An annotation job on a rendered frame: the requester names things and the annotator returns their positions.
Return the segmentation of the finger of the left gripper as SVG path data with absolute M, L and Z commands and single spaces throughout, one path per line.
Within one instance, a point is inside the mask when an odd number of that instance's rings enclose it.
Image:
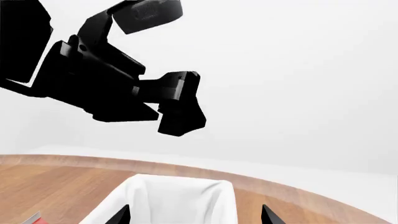
M 133 93 L 142 102 L 159 105 L 160 134 L 180 137 L 205 127 L 206 117 L 197 100 L 199 83 L 197 72 L 168 72 L 156 80 L 139 80 Z
M 143 103 L 108 104 L 93 113 L 93 119 L 102 122 L 157 121 L 158 118 L 158 112 Z

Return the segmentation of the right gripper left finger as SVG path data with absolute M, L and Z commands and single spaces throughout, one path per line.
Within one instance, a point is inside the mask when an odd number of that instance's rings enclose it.
M 130 224 L 129 205 L 121 208 L 105 224 Z

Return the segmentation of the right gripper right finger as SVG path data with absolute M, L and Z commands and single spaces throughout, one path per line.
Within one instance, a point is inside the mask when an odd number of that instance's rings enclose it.
M 262 205 L 261 222 L 262 224 L 285 224 L 267 205 Z

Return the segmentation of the white fabric basket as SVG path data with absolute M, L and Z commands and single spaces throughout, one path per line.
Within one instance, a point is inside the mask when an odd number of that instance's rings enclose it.
M 238 224 L 227 180 L 137 174 L 124 180 L 79 224 L 107 224 L 126 208 L 126 224 Z

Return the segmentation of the red white food package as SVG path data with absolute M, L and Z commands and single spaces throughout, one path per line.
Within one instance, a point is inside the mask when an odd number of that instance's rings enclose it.
M 27 220 L 25 220 L 24 222 L 22 222 L 21 224 L 49 224 L 48 222 L 46 222 L 42 216 L 40 212 L 36 212 L 35 214 L 33 214 L 32 216 L 30 216 Z

